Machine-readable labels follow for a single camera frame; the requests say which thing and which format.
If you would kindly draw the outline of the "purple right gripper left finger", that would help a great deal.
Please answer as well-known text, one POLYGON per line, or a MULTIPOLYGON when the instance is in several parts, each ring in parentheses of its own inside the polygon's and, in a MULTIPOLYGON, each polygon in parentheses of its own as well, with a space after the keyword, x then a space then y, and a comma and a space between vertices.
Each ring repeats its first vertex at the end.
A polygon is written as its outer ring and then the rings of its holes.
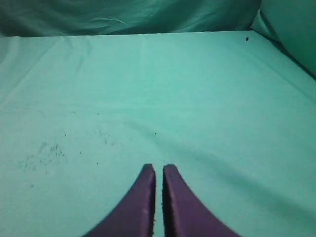
POLYGON ((143 165, 137 179, 116 207, 86 237, 151 237, 154 230, 156 173, 143 165))

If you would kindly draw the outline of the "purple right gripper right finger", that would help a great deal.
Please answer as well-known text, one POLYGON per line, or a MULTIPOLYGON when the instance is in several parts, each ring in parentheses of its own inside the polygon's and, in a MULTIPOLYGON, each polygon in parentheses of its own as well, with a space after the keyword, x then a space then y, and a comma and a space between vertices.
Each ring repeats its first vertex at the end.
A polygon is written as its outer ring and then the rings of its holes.
POLYGON ((163 167, 162 209, 166 237, 237 237, 196 197, 176 165, 163 167))

